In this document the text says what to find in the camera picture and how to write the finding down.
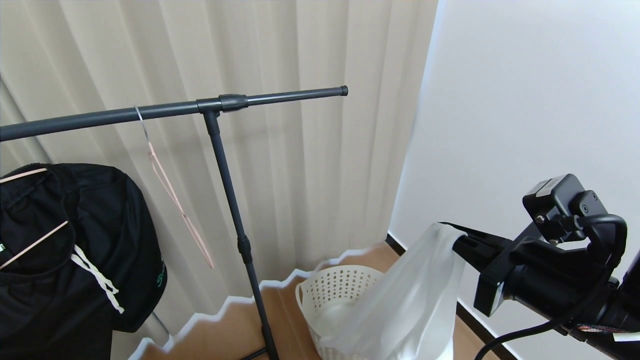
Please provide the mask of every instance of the curtain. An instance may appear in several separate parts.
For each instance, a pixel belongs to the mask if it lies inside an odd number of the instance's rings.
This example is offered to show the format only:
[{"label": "curtain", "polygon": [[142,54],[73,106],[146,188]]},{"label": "curtain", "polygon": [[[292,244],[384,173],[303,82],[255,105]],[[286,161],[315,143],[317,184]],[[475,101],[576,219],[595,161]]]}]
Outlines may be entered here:
[{"label": "curtain", "polygon": [[[0,120],[347,85],[348,97],[220,117],[259,279],[284,279],[385,238],[435,8],[436,1],[2,1]],[[145,124],[213,270],[155,177],[139,122],[2,143],[0,165],[5,174],[34,161],[97,163],[131,176],[168,267],[155,314],[175,334],[193,313],[217,313],[229,295],[251,293],[202,117]],[[151,328],[132,336],[161,337]]]}]

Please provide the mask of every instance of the black clothes rack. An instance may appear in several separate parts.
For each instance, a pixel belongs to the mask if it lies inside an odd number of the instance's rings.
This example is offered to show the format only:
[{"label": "black clothes rack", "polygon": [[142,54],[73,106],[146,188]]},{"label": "black clothes rack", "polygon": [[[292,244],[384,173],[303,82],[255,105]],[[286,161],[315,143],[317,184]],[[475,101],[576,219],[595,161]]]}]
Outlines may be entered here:
[{"label": "black clothes rack", "polygon": [[[222,140],[220,138],[218,117],[221,112],[236,111],[254,105],[316,99],[320,97],[347,96],[348,93],[349,89],[347,86],[340,86],[337,88],[282,92],[277,94],[254,96],[229,94],[220,95],[219,97],[212,99],[141,106],[138,108],[143,119],[157,119],[195,113],[201,113],[204,117],[205,124],[207,125],[207,132],[211,137],[211,144],[216,155],[216,161],[218,162],[218,168],[220,170],[220,176],[222,177],[225,195],[227,196],[227,201],[229,203],[231,217],[233,218],[234,226],[236,228],[238,251],[242,255],[242,259],[246,267],[246,273],[249,276],[249,282],[251,283],[251,290],[255,298],[255,305],[258,308],[258,314],[260,316],[260,321],[262,322],[262,335],[265,343],[264,348],[242,358],[242,360],[253,359],[254,357],[265,353],[269,355],[270,360],[278,360],[278,352],[276,350],[275,342],[273,341],[269,322],[267,321],[267,314],[264,310],[264,303],[262,301],[262,295],[260,294],[258,278],[255,275],[253,259],[251,256],[251,245],[249,239],[244,233],[242,219],[240,218],[240,210],[238,209],[236,195],[234,194],[234,187],[229,173],[229,167],[227,166],[227,158],[225,157],[225,150],[222,147]],[[139,118],[136,109],[126,108],[30,121],[21,124],[0,126],[0,142],[26,138],[29,136],[58,133],[60,131],[84,129],[86,127],[119,124],[121,122],[137,120],[139,120]]]}]

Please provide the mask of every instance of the baseboard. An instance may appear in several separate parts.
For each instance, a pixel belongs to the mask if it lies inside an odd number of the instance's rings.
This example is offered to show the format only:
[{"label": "baseboard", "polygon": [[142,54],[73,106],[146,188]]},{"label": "baseboard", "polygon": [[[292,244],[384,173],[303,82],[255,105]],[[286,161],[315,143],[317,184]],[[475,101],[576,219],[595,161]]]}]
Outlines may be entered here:
[{"label": "baseboard", "polygon": [[[396,239],[391,236],[391,234],[387,234],[387,239],[385,239],[387,245],[391,247],[398,255],[402,256],[404,254],[405,249],[402,245],[400,245]],[[484,327],[467,309],[462,306],[462,304],[458,303],[456,306],[456,315],[462,320],[468,327],[473,331],[480,340],[482,340],[485,344],[491,340],[494,340],[495,337],[491,334],[491,332]],[[500,360],[518,360],[507,348],[502,345],[499,345],[493,348],[493,353],[500,358]]]}]

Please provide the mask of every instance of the black garment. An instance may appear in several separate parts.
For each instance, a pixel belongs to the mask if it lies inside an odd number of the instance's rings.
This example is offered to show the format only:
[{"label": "black garment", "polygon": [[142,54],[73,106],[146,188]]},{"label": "black garment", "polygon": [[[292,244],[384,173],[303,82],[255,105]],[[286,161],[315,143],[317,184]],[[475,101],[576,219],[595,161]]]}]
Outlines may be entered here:
[{"label": "black garment", "polygon": [[[0,186],[0,359],[109,359],[111,330],[134,332],[166,286],[156,231],[140,189],[113,167],[46,167]],[[124,312],[70,260],[77,245],[119,290]]]}]

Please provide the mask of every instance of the basket handle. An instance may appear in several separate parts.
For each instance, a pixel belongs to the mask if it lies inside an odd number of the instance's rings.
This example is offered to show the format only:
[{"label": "basket handle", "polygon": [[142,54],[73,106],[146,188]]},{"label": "basket handle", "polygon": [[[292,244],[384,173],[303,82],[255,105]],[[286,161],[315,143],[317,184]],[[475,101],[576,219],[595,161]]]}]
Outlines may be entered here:
[{"label": "basket handle", "polygon": [[302,311],[302,300],[300,299],[300,287],[301,286],[302,286],[302,282],[299,282],[296,285],[296,300],[298,301],[298,306],[300,307],[300,311]]}]

